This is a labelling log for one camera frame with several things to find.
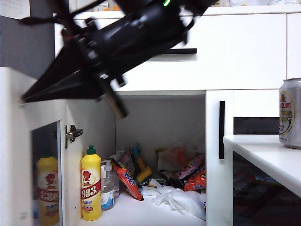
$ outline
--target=white wall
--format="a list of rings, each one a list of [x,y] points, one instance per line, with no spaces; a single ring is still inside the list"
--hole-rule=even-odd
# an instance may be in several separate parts
[[[116,148],[139,142],[146,164],[157,171],[156,149],[176,141],[205,152],[205,97],[133,97],[125,100],[129,116],[116,120]]]
[[[83,145],[83,155],[88,145],[94,145],[97,154],[108,159],[115,153],[115,116],[107,102],[102,100],[68,100],[68,107],[75,126],[83,129],[79,138]]]

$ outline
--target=yellow bottle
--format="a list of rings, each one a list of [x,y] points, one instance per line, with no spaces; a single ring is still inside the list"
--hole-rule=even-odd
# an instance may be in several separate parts
[[[100,162],[101,158],[93,145],[90,145],[87,154],[80,161],[81,213],[84,220],[96,220],[102,214]]]
[[[57,159],[49,150],[37,162],[39,222],[52,226],[59,222],[58,167]]]

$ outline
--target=black cabinet handle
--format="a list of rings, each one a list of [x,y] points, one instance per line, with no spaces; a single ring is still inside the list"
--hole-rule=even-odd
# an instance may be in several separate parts
[[[196,54],[197,48],[171,48],[161,54]]]
[[[219,129],[219,159],[225,159],[225,145],[222,138],[225,135],[225,101],[220,101],[220,129]]]

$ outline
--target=paper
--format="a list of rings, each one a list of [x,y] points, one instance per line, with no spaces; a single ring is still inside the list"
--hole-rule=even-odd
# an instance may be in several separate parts
[[[29,0],[0,0],[0,15],[13,19],[30,16]]]

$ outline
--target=green led light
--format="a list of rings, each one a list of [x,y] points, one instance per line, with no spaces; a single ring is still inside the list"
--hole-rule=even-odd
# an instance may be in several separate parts
[[[165,0],[165,2],[163,3],[163,6],[168,6],[169,3],[170,3],[170,0]]]

